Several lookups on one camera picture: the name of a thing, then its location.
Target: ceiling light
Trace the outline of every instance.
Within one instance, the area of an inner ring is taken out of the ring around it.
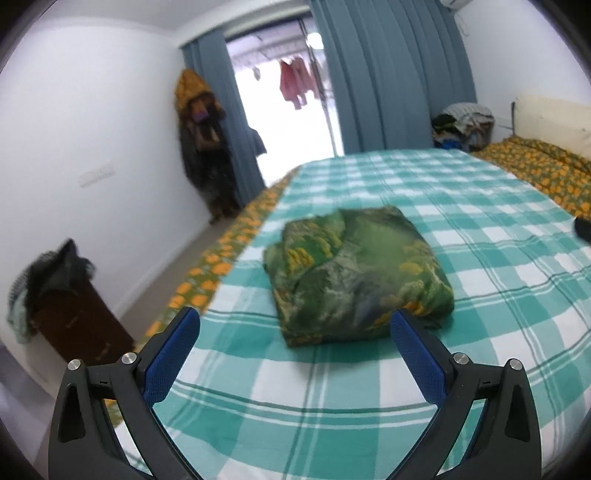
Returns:
[[[324,50],[324,45],[322,44],[322,37],[318,32],[312,32],[308,34],[307,41],[308,45],[314,50]]]

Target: folded green cloth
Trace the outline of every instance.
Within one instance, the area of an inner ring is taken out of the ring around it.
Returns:
[[[264,267],[290,346],[388,336],[401,307],[427,327],[453,310],[431,248],[393,206],[290,222],[265,251]]]

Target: teal plaid bedsheet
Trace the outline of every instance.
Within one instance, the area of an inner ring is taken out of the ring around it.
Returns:
[[[544,466],[568,448],[591,406],[591,248],[570,215],[500,168],[458,151],[390,151],[304,165],[224,279],[154,407],[204,478],[385,479],[429,423],[436,409],[389,339],[288,349],[262,267],[289,220],[385,204],[414,223],[454,288],[441,340],[475,362],[522,360]],[[145,468],[124,425],[118,434]]]

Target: metal screw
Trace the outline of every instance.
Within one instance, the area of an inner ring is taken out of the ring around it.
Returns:
[[[133,353],[133,352],[128,352],[126,353],[124,356],[121,357],[121,361],[125,364],[125,365],[131,365],[132,363],[134,363],[136,360],[138,359],[137,354]]]
[[[68,364],[68,370],[78,370],[80,368],[81,363],[82,362],[80,362],[80,360],[78,360],[77,358],[71,360]]]
[[[459,365],[466,365],[470,361],[470,357],[465,353],[458,352],[453,354],[453,361]]]
[[[523,364],[516,358],[512,358],[511,360],[509,360],[509,366],[513,370],[521,370],[523,368]]]

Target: wooden cabinet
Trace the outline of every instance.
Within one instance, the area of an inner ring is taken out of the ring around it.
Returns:
[[[74,291],[50,291],[35,301],[33,325],[61,357],[86,365],[109,364],[132,351],[133,338],[105,305],[89,280]]]

